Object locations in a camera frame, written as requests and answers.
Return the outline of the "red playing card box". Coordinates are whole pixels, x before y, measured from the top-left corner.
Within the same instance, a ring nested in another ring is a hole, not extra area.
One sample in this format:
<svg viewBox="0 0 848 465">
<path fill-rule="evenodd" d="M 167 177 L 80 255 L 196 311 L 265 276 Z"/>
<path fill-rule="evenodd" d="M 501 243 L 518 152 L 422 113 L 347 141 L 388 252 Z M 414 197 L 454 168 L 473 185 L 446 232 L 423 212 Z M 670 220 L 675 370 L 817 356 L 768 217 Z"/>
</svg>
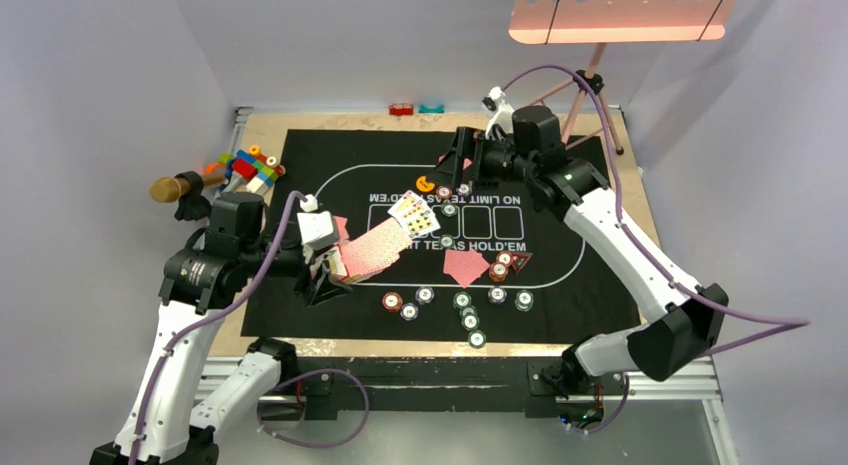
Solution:
<svg viewBox="0 0 848 465">
<path fill-rule="evenodd" d="M 333 246 L 318 256 L 319 269 L 325 271 L 330 277 L 342 283 L 347 283 L 349 273 L 343 261 L 339 246 Z"/>
</svg>

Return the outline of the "orange big blind button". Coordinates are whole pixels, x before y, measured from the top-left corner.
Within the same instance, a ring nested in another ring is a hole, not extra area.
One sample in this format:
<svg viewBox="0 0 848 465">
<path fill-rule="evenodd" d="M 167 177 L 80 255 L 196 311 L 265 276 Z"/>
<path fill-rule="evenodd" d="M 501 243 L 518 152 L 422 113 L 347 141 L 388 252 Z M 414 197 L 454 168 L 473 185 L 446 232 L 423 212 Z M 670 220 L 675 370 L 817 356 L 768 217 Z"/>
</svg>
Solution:
<svg viewBox="0 0 848 465">
<path fill-rule="evenodd" d="M 430 193 L 436 188 L 436 185 L 428 181 L 424 175 L 416 179 L 415 186 L 418 191 L 423 193 Z"/>
</svg>

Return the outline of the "single green chip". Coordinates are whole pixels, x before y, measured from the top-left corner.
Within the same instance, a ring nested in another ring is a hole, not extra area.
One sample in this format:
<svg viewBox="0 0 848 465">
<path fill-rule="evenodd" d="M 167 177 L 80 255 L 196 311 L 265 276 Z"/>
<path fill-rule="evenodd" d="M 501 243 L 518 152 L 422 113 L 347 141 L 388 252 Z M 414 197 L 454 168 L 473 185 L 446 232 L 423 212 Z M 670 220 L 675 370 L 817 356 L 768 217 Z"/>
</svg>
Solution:
<svg viewBox="0 0 848 465">
<path fill-rule="evenodd" d="M 439 244 L 443 249 L 446 250 L 456 248 L 456 240 L 448 234 L 444 234 L 439 237 Z"/>
<path fill-rule="evenodd" d="M 458 213 L 458 207 L 452 203 L 445 203 L 441 206 L 440 211 L 445 217 L 454 217 Z"/>
</svg>

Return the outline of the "red backed card deck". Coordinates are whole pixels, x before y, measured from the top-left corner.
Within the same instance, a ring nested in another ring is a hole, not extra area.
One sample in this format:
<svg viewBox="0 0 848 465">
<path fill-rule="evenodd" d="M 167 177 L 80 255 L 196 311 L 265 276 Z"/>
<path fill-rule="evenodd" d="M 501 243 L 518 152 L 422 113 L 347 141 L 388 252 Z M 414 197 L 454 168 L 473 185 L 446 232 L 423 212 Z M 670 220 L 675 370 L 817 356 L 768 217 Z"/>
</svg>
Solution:
<svg viewBox="0 0 848 465">
<path fill-rule="evenodd" d="M 340 246 L 346 283 L 356 283 L 392 266 L 412 238 L 394 218 L 389 218 L 363 235 Z"/>
</svg>

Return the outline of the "red poker chip stack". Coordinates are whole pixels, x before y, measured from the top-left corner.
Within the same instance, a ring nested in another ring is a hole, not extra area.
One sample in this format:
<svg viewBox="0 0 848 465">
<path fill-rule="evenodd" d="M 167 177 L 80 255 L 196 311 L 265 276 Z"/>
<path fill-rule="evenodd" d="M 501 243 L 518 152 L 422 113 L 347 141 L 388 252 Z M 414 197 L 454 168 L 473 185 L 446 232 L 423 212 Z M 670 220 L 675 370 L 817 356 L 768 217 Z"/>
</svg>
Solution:
<svg viewBox="0 0 848 465">
<path fill-rule="evenodd" d="M 404 305 L 404 300 L 397 292 L 387 292 L 381 299 L 383 308 L 392 313 L 398 313 Z"/>
</svg>

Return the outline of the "blue poker chip stack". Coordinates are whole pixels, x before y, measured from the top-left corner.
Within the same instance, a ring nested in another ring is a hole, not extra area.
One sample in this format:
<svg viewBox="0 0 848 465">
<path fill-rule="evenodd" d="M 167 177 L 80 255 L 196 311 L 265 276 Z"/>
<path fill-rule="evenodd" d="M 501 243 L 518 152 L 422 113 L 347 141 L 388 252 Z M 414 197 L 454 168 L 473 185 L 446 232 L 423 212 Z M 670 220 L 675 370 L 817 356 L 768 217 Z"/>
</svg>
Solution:
<svg viewBox="0 0 848 465">
<path fill-rule="evenodd" d="M 419 305 L 430 304 L 435 298 L 435 292 L 432 287 L 423 286 L 419 287 L 415 292 L 415 301 Z"/>
</svg>

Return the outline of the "triangular all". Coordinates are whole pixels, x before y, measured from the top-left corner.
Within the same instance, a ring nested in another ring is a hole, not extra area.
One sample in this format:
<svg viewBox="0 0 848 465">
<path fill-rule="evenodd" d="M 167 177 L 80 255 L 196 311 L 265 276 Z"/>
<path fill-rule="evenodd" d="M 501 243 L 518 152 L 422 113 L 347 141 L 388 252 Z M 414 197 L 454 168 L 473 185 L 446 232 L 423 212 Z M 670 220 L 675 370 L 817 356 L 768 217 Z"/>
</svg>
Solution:
<svg viewBox="0 0 848 465">
<path fill-rule="evenodd" d="M 511 256 L 512 261 L 510 267 L 515 273 L 519 273 L 522 269 L 525 268 L 529 260 L 532 258 L 533 254 L 529 252 L 514 252 L 511 254 Z"/>
</svg>

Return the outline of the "small red chip stack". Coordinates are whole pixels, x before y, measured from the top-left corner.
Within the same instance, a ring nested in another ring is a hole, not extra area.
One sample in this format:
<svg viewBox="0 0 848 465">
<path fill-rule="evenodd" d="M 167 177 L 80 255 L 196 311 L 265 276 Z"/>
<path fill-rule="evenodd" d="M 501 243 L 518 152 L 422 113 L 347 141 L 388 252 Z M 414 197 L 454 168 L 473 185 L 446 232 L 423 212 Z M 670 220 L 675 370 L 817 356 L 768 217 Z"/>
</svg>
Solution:
<svg viewBox="0 0 848 465">
<path fill-rule="evenodd" d="M 509 266 L 501 262 L 495 262 L 489 267 L 488 275 L 496 283 L 503 282 L 509 275 Z"/>
</svg>

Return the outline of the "small green chip stack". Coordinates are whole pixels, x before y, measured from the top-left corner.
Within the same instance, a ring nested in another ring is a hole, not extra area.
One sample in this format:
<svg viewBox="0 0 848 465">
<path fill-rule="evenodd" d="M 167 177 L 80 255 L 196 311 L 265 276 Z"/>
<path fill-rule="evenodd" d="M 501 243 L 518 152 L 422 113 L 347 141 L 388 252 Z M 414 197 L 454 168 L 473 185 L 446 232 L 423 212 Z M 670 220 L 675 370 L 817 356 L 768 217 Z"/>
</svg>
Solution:
<svg viewBox="0 0 848 465">
<path fill-rule="evenodd" d="M 535 302 L 534 294 L 530 290 L 519 290 L 516 293 L 514 304 L 515 308 L 522 312 L 530 311 Z"/>
</svg>

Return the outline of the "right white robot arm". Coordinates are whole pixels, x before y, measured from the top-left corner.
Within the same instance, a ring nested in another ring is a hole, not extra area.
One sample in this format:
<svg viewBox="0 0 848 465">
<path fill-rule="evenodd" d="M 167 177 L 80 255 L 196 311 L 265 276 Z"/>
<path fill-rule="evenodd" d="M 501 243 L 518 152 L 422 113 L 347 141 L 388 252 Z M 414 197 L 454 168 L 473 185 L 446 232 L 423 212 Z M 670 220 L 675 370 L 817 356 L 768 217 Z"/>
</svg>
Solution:
<svg viewBox="0 0 848 465">
<path fill-rule="evenodd" d="M 458 128 L 427 181 L 451 189 L 498 180 L 525 185 L 536 209 L 550 211 L 606 263 L 645 320 L 570 346 L 550 384 L 584 392 L 605 374 L 630 371 L 662 382 L 704 355 L 717 341 L 726 292 L 674 267 L 653 242 L 641 243 L 644 234 L 615 188 L 590 162 L 570 157 L 550 109 L 522 107 L 511 122 L 511 131 L 498 128 L 491 138 Z"/>
</svg>

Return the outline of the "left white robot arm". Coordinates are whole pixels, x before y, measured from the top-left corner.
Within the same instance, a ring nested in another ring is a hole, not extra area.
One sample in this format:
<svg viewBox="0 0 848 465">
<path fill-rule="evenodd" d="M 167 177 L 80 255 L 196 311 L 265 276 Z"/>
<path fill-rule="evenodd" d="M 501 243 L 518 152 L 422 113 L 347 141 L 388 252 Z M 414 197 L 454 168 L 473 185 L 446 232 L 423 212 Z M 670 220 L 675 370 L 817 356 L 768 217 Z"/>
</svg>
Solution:
<svg viewBox="0 0 848 465">
<path fill-rule="evenodd" d="M 225 318 L 269 276 L 300 279 L 308 299 L 346 285 L 311 272 L 306 253 L 336 241 L 335 219 L 317 198 L 289 194 L 277 227 L 262 224 L 263 199 L 228 192 L 209 223 L 165 265 L 158 325 L 130 413 L 116 437 L 92 451 L 92 464 L 215 464 L 225 432 L 271 391 L 301 381 L 296 348 L 273 338 L 251 343 L 238 366 L 201 401 L 195 399 L 212 343 Z"/>
</svg>

